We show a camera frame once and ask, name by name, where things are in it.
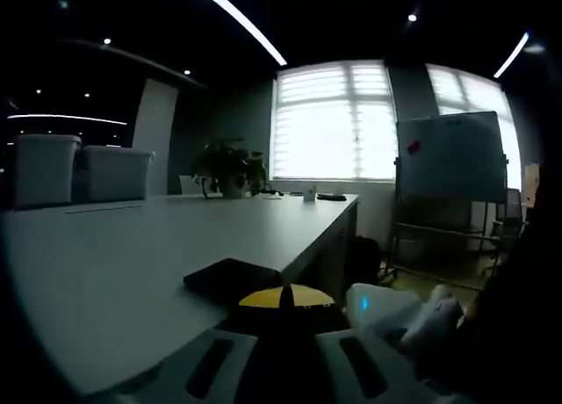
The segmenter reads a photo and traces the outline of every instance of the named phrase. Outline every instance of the whiteboard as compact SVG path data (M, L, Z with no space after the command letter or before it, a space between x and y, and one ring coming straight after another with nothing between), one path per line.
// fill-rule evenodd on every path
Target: whiteboard
M495 112L396 123L400 193L502 203L506 158Z

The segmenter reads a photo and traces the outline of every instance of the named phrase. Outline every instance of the potted plant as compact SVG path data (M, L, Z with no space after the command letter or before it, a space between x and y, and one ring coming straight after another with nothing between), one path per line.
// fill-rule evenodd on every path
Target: potted plant
M249 185L252 196L264 188L263 154L250 154L244 148L235 148L234 144L241 141L243 139L210 142L195 159L191 177L197 184L201 184L206 198L205 184L209 184L211 191L220 191L225 198L243 197L246 184Z

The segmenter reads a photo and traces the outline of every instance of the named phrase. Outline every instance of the black notebook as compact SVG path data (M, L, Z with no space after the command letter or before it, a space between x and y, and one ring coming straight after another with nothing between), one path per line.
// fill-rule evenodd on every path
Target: black notebook
M238 306L252 292L279 287L281 282L278 271L231 258L184 277L187 290L228 308Z

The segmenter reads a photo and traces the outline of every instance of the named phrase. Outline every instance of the red magnet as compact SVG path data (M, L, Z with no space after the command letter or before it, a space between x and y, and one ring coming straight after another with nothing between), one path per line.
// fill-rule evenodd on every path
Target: red magnet
M410 144L410 146L407 147L407 152L408 152L410 155L413 155L413 154L415 154L416 152L418 152L418 151L420 150L420 147L421 147L421 146L422 146L422 145L421 145L421 143L420 143L419 141L412 142L412 143Z

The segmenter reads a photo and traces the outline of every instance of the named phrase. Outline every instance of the dark ceiling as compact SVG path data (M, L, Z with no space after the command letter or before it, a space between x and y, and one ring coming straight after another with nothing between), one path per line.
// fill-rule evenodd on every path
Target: dark ceiling
M62 8L65 1L68 8ZM230 0L284 56L287 67L341 59L433 62L491 78L525 31L559 51L549 30L555 0ZM99 49L141 55L212 89L272 77L280 67L211 0L8 0L5 104L18 112L131 120L147 76L174 76ZM415 11L418 21L407 25ZM35 90L41 88L40 96ZM90 98L83 93L90 92ZM7 112L15 112L7 105Z

